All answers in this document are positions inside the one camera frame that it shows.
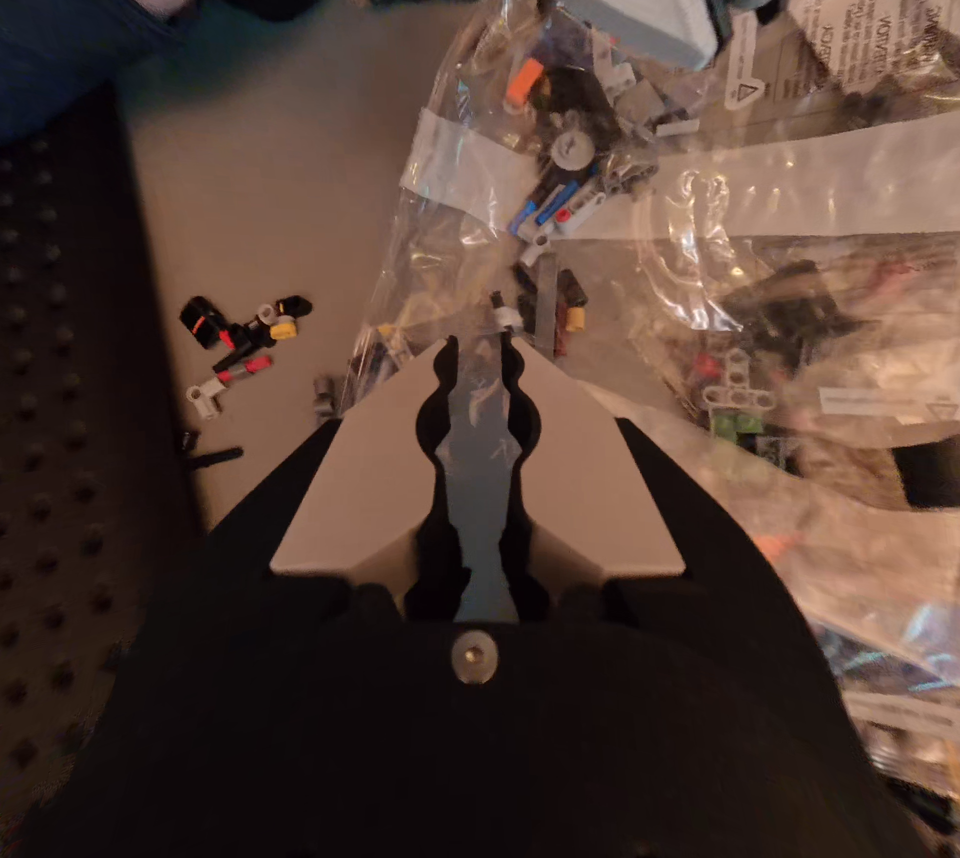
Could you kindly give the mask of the black lego panel red stripe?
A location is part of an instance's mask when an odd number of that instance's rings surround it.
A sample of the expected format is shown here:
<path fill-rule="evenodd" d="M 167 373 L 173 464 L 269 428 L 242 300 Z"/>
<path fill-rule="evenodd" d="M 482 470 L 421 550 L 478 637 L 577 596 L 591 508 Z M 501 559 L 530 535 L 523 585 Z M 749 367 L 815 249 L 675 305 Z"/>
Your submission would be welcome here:
<path fill-rule="evenodd" d="M 204 350 L 221 344 L 229 327 L 222 312 L 203 296 L 187 300 L 179 313 L 179 320 Z"/>

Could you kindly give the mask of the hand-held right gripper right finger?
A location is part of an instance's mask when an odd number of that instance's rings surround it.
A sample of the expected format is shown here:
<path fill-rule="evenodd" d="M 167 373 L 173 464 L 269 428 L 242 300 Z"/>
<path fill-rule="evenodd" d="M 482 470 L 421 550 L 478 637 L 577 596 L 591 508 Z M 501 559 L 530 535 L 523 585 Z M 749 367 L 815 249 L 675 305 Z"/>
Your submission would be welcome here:
<path fill-rule="evenodd" d="M 612 414 L 526 342 L 501 335 L 510 473 L 501 566 L 520 621 L 577 588 L 673 579 L 686 564 Z"/>

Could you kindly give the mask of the pile of clear lego bags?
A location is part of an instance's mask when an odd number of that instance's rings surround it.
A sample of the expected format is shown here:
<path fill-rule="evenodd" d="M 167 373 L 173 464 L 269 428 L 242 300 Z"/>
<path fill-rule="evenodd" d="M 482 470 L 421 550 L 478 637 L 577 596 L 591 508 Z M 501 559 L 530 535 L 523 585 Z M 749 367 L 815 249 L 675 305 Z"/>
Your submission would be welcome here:
<path fill-rule="evenodd" d="M 486 0 L 422 110 L 349 404 L 453 331 L 546 352 L 744 526 L 958 856 L 958 0 L 729 9 L 696 70 Z"/>

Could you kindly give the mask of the black yellow lego connector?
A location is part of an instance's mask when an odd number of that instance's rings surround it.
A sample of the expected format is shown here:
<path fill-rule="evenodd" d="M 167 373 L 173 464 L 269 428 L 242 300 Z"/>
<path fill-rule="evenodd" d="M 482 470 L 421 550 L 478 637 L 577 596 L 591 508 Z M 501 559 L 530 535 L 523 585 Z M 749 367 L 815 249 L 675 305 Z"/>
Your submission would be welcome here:
<path fill-rule="evenodd" d="M 314 310 L 311 300 L 293 295 L 278 300 L 274 307 L 274 316 L 270 324 L 270 337 L 275 342 L 287 341 L 299 336 L 299 321 Z"/>

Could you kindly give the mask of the large clear bag white label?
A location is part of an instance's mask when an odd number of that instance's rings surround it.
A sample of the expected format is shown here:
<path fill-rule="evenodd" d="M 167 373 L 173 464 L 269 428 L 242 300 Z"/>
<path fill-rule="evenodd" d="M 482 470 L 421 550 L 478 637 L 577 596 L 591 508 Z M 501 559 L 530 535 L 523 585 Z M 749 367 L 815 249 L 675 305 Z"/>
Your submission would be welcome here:
<path fill-rule="evenodd" d="M 958 436 L 958 113 L 666 156 L 633 366 L 610 388 L 875 507 L 893 449 Z M 739 348 L 764 416 L 709 414 Z"/>

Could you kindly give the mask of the light grey lego T beam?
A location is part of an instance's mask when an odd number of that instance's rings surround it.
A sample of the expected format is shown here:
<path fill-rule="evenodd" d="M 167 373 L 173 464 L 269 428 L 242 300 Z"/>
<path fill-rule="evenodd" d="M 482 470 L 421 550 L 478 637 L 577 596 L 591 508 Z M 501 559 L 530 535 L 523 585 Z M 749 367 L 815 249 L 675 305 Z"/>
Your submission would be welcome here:
<path fill-rule="evenodd" d="M 724 356 L 719 383 L 702 389 L 702 402 L 709 414 L 726 409 L 764 416 L 774 410 L 778 404 L 774 392 L 752 385 L 751 365 L 750 356 L 739 348 Z"/>

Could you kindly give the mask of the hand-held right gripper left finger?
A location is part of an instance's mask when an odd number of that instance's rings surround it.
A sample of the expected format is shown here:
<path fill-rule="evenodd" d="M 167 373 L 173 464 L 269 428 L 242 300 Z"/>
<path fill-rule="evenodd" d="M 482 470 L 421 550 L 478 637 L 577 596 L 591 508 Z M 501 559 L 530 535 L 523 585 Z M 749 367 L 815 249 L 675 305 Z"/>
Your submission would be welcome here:
<path fill-rule="evenodd" d="M 335 423 L 273 574 L 377 585 L 414 620 L 456 616 L 470 570 L 439 449 L 458 365 L 458 340 L 438 340 Z"/>

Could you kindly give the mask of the black perforated pad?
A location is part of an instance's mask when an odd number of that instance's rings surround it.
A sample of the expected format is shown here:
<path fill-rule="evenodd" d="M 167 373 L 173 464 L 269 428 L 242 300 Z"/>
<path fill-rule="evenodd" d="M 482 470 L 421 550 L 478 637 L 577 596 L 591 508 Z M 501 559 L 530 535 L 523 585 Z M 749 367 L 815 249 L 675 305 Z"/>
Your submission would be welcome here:
<path fill-rule="evenodd" d="M 112 86 L 1 154 L 2 819 L 88 743 L 199 537 Z"/>

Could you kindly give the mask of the small black lego connector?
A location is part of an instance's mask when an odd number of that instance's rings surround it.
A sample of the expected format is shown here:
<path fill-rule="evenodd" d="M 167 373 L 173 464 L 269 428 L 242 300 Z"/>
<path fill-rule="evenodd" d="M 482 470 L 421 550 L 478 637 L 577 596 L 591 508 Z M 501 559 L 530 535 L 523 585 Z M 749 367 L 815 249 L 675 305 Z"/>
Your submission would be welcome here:
<path fill-rule="evenodd" d="M 264 349 L 273 348 L 277 341 L 271 336 L 270 325 L 254 318 L 246 324 L 233 323 L 220 329 L 219 338 L 228 350 L 223 359 L 227 364 L 256 356 Z"/>

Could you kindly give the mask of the clear plastic bag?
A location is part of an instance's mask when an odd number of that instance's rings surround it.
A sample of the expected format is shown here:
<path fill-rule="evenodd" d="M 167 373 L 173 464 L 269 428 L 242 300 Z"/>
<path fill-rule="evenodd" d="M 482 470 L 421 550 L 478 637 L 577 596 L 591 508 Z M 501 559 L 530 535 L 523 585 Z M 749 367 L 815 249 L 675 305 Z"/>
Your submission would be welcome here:
<path fill-rule="evenodd" d="M 940 96 L 958 85 L 958 0 L 780 0 L 734 20 L 718 103 L 741 120 L 783 120 L 847 97 Z"/>

